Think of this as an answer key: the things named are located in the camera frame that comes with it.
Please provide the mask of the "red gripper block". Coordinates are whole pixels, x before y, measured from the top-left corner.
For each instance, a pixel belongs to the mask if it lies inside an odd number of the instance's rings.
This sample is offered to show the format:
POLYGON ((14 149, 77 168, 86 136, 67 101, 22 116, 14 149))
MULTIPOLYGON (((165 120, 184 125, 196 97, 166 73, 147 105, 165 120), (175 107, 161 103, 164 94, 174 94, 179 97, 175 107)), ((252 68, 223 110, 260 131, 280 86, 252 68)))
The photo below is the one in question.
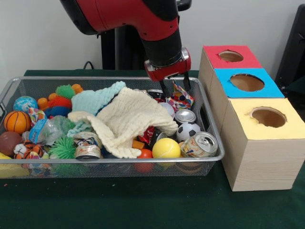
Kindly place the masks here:
POLYGON ((183 74, 183 84, 186 91, 191 89, 189 71, 191 68, 191 58, 187 58, 186 60, 180 59, 173 65, 165 66, 165 67, 155 67, 151 64, 150 60, 146 61, 146 72, 151 80, 155 82, 159 82, 162 88, 163 94, 165 98, 170 98, 171 94, 164 83, 164 78, 173 76, 176 74, 183 74))

